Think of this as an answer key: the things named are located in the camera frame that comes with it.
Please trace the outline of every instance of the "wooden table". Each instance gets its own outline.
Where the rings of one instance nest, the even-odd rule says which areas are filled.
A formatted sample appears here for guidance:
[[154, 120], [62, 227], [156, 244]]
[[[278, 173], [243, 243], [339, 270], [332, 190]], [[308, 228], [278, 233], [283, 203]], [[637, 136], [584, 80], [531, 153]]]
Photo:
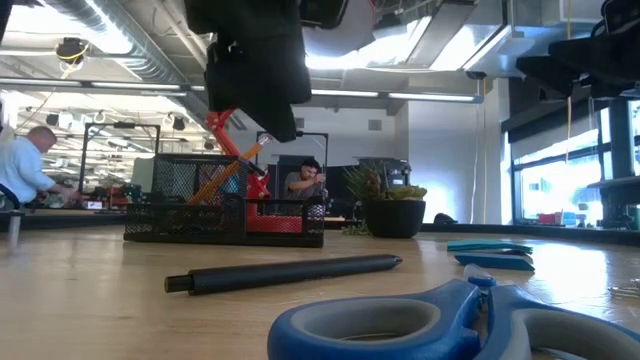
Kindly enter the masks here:
[[[323, 249], [138, 244], [122, 227], [23, 232], [0, 247], [0, 359], [265, 359], [283, 311], [309, 302], [420, 292], [462, 276], [447, 240], [381, 240], [326, 233]], [[535, 274], [490, 270], [557, 306], [640, 331], [640, 300], [609, 285], [640, 277], [640, 248], [516, 240], [535, 248]], [[167, 275], [191, 268], [392, 253], [389, 272], [188, 297], [167, 295]]]

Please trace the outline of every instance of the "exposed duct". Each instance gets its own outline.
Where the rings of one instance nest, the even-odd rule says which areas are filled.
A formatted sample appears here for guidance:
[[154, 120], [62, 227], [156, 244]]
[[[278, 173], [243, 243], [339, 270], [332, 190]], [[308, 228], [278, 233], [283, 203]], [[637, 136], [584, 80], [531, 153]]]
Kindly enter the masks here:
[[[118, 60], [144, 82], [184, 84], [187, 78], [175, 67], [149, 35], [115, 0], [38, 0], [59, 13], [75, 19], [93, 31], [91, 42], [105, 52], [116, 52], [114, 44], [128, 48], [124, 52], [136, 57]], [[174, 99], [204, 125], [208, 106], [193, 93]]]

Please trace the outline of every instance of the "bald man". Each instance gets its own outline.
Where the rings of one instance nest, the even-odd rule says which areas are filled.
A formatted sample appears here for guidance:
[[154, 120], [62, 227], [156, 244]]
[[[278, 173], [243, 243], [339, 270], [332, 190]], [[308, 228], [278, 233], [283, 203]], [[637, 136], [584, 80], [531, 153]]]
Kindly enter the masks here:
[[37, 126], [27, 136], [0, 146], [0, 192], [11, 202], [20, 204], [35, 199], [38, 191], [62, 194], [67, 200], [79, 199], [73, 189], [60, 186], [42, 172], [41, 154], [58, 141], [46, 126]]

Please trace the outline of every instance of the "dark-haired man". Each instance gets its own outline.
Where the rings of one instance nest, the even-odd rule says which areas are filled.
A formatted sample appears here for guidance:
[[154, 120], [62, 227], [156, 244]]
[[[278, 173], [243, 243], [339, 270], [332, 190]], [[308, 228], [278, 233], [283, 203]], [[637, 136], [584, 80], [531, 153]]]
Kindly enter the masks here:
[[327, 196], [322, 188], [325, 175], [320, 173], [320, 164], [314, 159], [302, 162], [300, 172], [290, 173], [284, 182], [284, 198], [287, 200], [306, 200], [312, 196]]
[[56, 184], [42, 172], [40, 155], [46, 154], [57, 140], [51, 129], [37, 126], [27, 136], [3, 144], [0, 147], [0, 193], [20, 204], [35, 199], [38, 191], [58, 192], [68, 200], [79, 199], [80, 194], [76, 191]]

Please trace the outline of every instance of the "mesh desk organizer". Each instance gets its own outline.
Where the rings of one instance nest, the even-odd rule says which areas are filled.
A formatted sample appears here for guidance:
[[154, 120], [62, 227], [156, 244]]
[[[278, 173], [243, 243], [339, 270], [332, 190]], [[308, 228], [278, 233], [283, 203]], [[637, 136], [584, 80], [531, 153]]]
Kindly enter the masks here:
[[137, 242], [322, 247], [324, 201], [252, 199], [244, 157], [159, 154], [149, 203], [127, 206]]

